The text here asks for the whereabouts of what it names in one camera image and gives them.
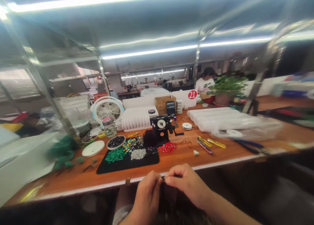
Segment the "glass jar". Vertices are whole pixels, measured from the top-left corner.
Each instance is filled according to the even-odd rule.
[[[108,138],[113,138],[115,135],[117,135],[117,129],[115,128],[113,122],[113,117],[107,117],[102,120],[102,125],[104,126],[106,137]]]

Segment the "workbench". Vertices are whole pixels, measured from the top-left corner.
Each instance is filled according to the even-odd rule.
[[[127,99],[129,99],[129,98],[134,98],[134,97],[140,97],[141,93],[139,90],[133,90],[131,92],[120,92],[118,93],[118,96],[119,97],[125,96]]]
[[[259,101],[259,110],[274,109],[291,105],[314,107],[314,101],[309,99],[287,99],[282,97],[265,96],[259,98]],[[202,105],[197,105],[189,108],[189,110],[201,108],[203,108]],[[82,165],[75,166],[70,172],[66,170],[58,176],[56,176],[57,172],[52,172],[35,182],[27,184],[6,203],[6,206],[17,204],[22,195],[25,195],[27,191],[39,184],[43,184],[43,186],[33,198],[33,200],[37,201],[119,187],[124,185],[128,178],[131,179],[131,183],[139,182],[151,170],[164,175],[172,166],[183,163],[188,163],[194,170],[198,170],[269,157],[263,154],[255,155],[232,140],[215,139],[211,137],[210,134],[201,132],[198,128],[192,128],[191,130],[182,129],[183,122],[192,123],[194,126],[193,122],[188,118],[186,110],[183,114],[177,115],[177,122],[179,128],[176,129],[176,132],[184,132],[185,135],[177,137],[174,136],[174,134],[169,135],[169,139],[177,144],[177,149],[172,153],[159,152],[160,162],[158,164],[101,175],[96,174],[97,168],[89,168],[83,173],[83,170],[91,164],[93,158],[97,159],[98,165],[101,163],[107,152],[107,148],[105,147],[99,154],[91,158],[86,158]],[[278,155],[297,153],[302,148],[314,146],[314,135],[312,130],[285,122],[282,123],[284,127],[277,134],[275,139],[259,141],[259,143],[265,146],[266,150],[270,150],[273,155]],[[138,132],[139,135],[137,136],[142,136],[145,130],[140,130]],[[118,135],[124,135],[128,138],[128,135],[131,133],[133,132],[120,131],[118,132]],[[227,145],[227,147],[226,149],[222,149],[213,145],[211,149],[213,150],[214,155],[210,155],[197,144],[197,136],[201,136],[205,139],[210,137],[213,140]],[[192,144],[186,145],[183,142],[184,138],[189,138]],[[104,140],[104,142],[107,143],[109,139],[102,138],[97,140]],[[194,156],[193,150],[197,150],[200,153],[199,156]],[[77,150],[75,158],[81,156],[81,152],[82,149]]]

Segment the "hand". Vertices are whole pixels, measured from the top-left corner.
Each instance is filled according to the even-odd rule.
[[[184,192],[199,209],[207,210],[208,197],[212,191],[188,164],[172,167],[165,176],[165,183]]]
[[[161,182],[162,178],[160,175],[151,171],[139,183],[133,208],[129,215],[123,220],[125,224],[151,224],[157,217]]]

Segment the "cardboard box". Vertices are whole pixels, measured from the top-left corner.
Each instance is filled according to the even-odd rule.
[[[167,114],[166,103],[168,101],[174,101],[174,106],[175,108],[177,108],[176,100],[177,99],[175,97],[171,97],[171,96],[155,97],[155,106],[158,111],[158,115],[161,116],[161,115]]]
[[[202,100],[211,98],[212,96],[214,96],[214,95],[207,95],[207,92],[201,92],[201,93],[200,93],[200,98],[201,98]]]

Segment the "potted plant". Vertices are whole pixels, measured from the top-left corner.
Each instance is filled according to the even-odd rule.
[[[214,85],[209,86],[207,95],[215,95],[215,104],[229,106],[229,102],[235,96],[243,95],[241,91],[247,86],[247,84],[245,84],[246,81],[246,77],[219,77]]]

